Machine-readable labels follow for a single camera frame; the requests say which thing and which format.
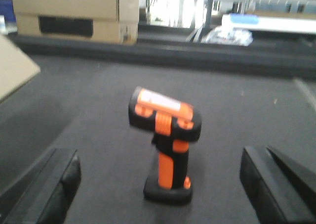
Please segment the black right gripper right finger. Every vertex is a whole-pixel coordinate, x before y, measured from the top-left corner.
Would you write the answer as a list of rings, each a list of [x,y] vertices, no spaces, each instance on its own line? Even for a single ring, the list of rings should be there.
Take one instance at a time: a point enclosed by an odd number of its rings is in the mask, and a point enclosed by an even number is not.
[[[316,172],[280,150],[244,147],[239,178],[260,223],[316,222]]]

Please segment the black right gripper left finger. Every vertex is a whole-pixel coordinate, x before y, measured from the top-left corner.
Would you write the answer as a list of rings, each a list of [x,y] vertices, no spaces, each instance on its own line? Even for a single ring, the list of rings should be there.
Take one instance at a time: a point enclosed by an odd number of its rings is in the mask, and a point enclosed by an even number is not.
[[[0,222],[62,224],[80,183],[78,151],[51,149],[0,194]]]

